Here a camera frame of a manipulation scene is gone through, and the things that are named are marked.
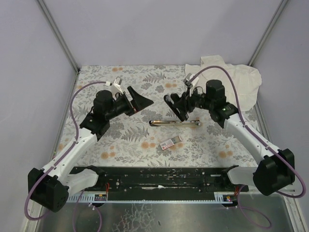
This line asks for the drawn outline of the silver stapler magazine rail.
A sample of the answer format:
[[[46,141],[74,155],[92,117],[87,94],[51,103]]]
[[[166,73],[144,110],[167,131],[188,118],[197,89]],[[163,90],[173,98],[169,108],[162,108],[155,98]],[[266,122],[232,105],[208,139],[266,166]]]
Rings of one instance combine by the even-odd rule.
[[[160,126],[172,126],[172,127],[199,127],[201,123],[199,120],[187,120],[187,121],[177,121],[177,120],[150,120],[149,125],[152,127]]]

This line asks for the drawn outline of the red white staple box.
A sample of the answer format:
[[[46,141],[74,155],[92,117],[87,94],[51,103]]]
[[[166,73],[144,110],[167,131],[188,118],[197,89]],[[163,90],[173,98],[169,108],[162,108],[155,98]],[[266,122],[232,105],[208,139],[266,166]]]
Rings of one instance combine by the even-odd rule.
[[[174,145],[176,145],[177,143],[179,143],[181,141],[182,141],[182,138],[180,136],[175,136],[171,139],[167,139],[166,141],[161,142],[160,147],[161,147],[162,150],[166,150],[170,147],[173,147]]]

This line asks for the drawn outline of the black stapler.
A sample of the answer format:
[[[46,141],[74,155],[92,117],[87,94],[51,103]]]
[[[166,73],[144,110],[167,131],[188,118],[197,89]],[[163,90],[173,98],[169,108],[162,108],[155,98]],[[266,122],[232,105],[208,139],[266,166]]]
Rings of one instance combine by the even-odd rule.
[[[173,100],[170,95],[164,96],[164,102],[169,106],[172,112],[177,116],[180,121],[185,121],[185,116],[180,112],[180,110],[173,106]]]

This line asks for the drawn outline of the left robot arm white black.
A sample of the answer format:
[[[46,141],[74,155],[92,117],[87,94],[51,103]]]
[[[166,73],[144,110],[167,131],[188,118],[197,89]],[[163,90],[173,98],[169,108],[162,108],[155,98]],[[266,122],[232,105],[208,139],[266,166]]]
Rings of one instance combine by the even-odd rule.
[[[33,200],[56,213],[66,204],[70,196],[97,183],[99,174],[95,168],[86,168],[78,174],[71,175],[74,165],[87,149],[106,133],[111,119],[121,114],[132,116],[154,103],[151,99],[138,94],[132,87],[127,89],[132,100],[129,100],[121,90],[97,92],[90,112],[65,149],[40,170],[33,168],[29,172],[25,212],[28,210],[29,200]]]

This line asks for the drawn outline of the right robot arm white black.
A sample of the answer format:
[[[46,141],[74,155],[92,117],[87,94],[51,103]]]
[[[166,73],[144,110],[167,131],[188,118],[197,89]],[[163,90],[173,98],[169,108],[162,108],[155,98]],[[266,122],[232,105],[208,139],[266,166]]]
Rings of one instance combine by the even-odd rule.
[[[238,108],[226,100],[221,81],[208,81],[205,93],[199,94],[188,87],[181,96],[166,95],[164,101],[181,121],[186,121],[195,108],[207,110],[211,119],[236,137],[253,156],[258,165],[256,169],[237,165],[227,169],[232,184],[255,186],[268,196],[295,181],[291,171],[295,166],[293,153],[279,149],[245,122]]]

